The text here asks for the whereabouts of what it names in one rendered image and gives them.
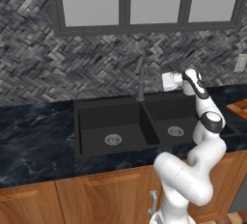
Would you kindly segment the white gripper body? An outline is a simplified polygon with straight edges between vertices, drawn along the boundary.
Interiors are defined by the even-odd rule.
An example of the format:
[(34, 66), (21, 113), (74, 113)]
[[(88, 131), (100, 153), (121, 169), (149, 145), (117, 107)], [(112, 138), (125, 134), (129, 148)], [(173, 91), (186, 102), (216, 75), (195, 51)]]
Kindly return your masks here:
[(162, 86), (164, 91), (173, 91), (177, 87), (174, 74), (172, 72), (164, 72), (162, 74)]

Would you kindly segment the dark grey sink faucet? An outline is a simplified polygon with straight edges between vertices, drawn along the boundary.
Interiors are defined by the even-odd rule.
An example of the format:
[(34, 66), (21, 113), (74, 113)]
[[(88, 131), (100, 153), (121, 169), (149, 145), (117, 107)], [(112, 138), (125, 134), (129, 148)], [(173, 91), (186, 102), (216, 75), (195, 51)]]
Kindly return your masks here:
[(145, 60), (143, 58), (137, 64), (135, 74), (138, 76), (138, 90), (137, 97), (138, 101), (145, 99)]

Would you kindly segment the round metal sink drain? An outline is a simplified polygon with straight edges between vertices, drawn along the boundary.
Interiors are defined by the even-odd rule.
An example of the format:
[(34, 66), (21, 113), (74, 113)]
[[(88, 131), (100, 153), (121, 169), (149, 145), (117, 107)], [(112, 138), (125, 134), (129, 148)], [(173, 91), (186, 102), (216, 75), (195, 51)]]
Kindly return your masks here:
[(181, 137), (184, 135), (184, 130), (179, 126), (170, 126), (168, 128), (168, 133), (174, 137)]
[(109, 134), (104, 139), (108, 146), (118, 146), (122, 143), (123, 139), (119, 134)]

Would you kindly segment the black double basin sink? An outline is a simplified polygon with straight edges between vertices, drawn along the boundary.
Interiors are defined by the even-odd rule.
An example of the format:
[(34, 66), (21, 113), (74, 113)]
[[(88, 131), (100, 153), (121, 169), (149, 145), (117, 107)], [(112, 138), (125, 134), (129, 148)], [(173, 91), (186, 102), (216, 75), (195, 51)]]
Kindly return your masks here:
[[(190, 143), (198, 121), (195, 98), (181, 91), (149, 94), (143, 101), (129, 96), (77, 101), (74, 104), (75, 156), (118, 154)], [(184, 135), (171, 136), (170, 126), (181, 127)], [(108, 146), (104, 139), (109, 134), (119, 134), (122, 143)]]

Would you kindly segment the wooden cutting board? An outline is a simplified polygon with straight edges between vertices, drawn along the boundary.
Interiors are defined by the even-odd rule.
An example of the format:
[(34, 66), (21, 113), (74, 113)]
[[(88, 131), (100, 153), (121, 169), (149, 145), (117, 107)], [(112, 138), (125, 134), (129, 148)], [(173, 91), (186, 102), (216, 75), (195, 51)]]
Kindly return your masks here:
[(247, 98), (228, 104), (227, 109), (244, 121), (247, 121)]

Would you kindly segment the dark grey framed window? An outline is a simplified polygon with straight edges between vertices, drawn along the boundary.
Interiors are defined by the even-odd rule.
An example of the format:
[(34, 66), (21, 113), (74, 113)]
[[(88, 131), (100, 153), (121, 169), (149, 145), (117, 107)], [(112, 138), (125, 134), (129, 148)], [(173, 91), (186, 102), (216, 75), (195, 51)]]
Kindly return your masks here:
[(49, 0), (58, 37), (234, 29), (247, 0)]

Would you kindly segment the wooden cupboard door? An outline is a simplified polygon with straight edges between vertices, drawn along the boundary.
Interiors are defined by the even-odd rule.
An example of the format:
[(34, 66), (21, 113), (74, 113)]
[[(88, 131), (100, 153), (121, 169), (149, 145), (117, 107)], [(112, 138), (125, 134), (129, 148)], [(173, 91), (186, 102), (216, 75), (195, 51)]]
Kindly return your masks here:
[(150, 166), (63, 180), (56, 186), (66, 224), (146, 224)]
[(64, 224), (55, 184), (1, 188), (0, 224)]
[(247, 151), (227, 153), (210, 172), (213, 197), (205, 206), (189, 204), (188, 213), (203, 223), (224, 217), (247, 173)]

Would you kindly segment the white wall outlet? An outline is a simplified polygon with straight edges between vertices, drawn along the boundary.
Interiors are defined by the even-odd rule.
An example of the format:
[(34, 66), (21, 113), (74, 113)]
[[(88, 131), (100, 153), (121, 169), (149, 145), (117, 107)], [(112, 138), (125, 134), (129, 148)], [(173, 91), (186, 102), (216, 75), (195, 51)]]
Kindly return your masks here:
[(247, 66), (247, 54), (240, 54), (235, 64), (234, 72), (244, 72)]

